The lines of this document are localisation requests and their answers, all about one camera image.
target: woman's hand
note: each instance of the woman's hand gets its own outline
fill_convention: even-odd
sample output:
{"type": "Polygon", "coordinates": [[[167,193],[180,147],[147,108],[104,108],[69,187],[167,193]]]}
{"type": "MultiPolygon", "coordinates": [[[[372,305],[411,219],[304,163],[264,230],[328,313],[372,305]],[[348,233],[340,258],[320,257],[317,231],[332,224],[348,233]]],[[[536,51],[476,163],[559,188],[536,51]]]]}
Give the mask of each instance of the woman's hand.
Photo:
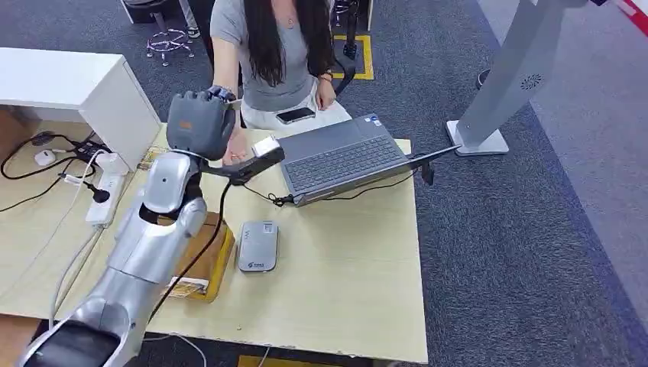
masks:
{"type": "Polygon", "coordinates": [[[336,95],[333,85],[326,78],[319,78],[319,85],[315,93],[315,102],[320,111],[327,109],[335,101],[336,95]]]}
{"type": "Polygon", "coordinates": [[[234,128],[227,143],[227,150],[223,156],[223,164],[226,166],[245,161],[248,155],[248,140],[245,138],[243,128],[238,125],[234,128]]]}

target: white power strip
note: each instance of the white power strip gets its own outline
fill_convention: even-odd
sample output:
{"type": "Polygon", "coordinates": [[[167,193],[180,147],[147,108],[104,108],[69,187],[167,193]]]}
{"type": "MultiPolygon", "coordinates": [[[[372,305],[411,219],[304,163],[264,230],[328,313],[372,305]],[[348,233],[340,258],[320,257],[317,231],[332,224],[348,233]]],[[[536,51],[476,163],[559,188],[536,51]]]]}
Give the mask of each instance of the white power strip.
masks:
{"type": "Polygon", "coordinates": [[[125,176],[119,174],[106,174],[102,175],[97,188],[106,190],[110,193],[110,197],[103,203],[92,202],[90,209],[86,214],[86,222],[92,226],[105,226],[112,222],[117,209],[117,202],[122,194],[122,187],[124,186],[125,176]]]}

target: gray laptop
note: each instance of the gray laptop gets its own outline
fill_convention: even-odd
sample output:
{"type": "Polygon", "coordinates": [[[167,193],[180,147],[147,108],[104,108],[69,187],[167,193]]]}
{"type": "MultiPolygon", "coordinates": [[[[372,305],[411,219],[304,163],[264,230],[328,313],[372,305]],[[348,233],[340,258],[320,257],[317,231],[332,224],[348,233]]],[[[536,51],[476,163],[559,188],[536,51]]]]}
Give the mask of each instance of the gray laptop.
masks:
{"type": "Polygon", "coordinates": [[[296,206],[416,169],[454,151],[450,147],[410,160],[376,115],[366,115],[279,139],[280,166],[296,206]]]}

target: brown box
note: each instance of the brown box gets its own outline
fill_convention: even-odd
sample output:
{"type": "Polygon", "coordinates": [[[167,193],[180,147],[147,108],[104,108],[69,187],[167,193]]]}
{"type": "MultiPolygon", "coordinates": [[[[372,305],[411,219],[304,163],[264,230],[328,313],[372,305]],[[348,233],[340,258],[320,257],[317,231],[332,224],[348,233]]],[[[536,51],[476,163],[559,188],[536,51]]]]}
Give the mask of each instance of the brown box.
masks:
{"type": "Polygon", "coordinates": [[[0,110],[0,161],[30,136],[29,129],[14,119],[9,111],[0,110]]]}
{"type": "MultiPolygon", "coordinates": [[[[207,241],[214,234],[218,220],[218,213],[207,213],[205,224],[202,225],[198,235],[190,239],[174,274],[182,272],[193,258],[198,255],[198,252],[203,249],[207,241]]],[[[173,221],[171,219],[159,218],[157,222],[161,225],[169,225],[173,221]]],[[[227,262],[233,247],[234,233],[228,227],[227,222],[223,220],[219,234],[214,239],[212,245],[209,246],[207,251],[200,257],[200,260],[183,277],[183,279],[194,278],[204,280],[207,282],[207,286],[197,287],[188,281],[180,280],[180,283],[174,288],[171,296],[189,297],[197,300],[206,300],[207,302],[215,300],[223,276],[225,275],[225,269],[227,268],[227,262]]]]}

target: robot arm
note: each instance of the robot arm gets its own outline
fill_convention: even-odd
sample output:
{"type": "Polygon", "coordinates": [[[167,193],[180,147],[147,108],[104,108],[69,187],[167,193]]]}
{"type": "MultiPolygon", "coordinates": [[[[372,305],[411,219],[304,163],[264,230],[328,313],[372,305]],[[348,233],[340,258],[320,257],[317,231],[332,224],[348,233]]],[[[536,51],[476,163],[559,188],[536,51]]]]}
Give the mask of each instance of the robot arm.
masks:
{"type": "Polygon", "coordinates": [[[115,248],[103,275],[81,303],[39,336],[19,366],[122,366],[140,350],[144,332],[177,262],[205,222],[202,173],[241,185],[284,159],[273,139],[257,143],[254,157],[236,166],[213,168],[222,158],[235,124],[233,95],[220,88],[176,95],[167,140],[172,150],[158,157],[130,210],[119,224],[115,248]],[[175,219],[157,224],[159,216],[175,219]]]}

